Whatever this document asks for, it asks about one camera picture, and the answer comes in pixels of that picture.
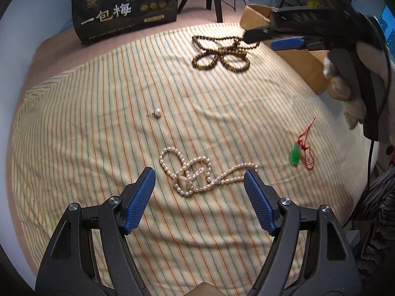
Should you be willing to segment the right hand in glove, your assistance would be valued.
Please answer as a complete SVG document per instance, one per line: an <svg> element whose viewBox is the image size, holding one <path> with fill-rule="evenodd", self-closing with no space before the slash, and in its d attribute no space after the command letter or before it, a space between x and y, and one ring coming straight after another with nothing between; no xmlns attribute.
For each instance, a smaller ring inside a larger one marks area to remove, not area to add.
<svg viewBox="0 0 395 296"><path fill-rule="evenodd" d="M388 86L388 68L385 55L375 47L359 41L356 51L361 62L371 72L378 74ZM388 94L388 135L389 141L394 145L394 63L391 64L391 86ZM342 75L338 74L336 67L328 57L324 60L323 75L329 80L327 88L329 95L334 100L339 100L343 105L343 113L347 127L353 130L358 123L366 117L366 105L356 95L352 85Z"/></svg>

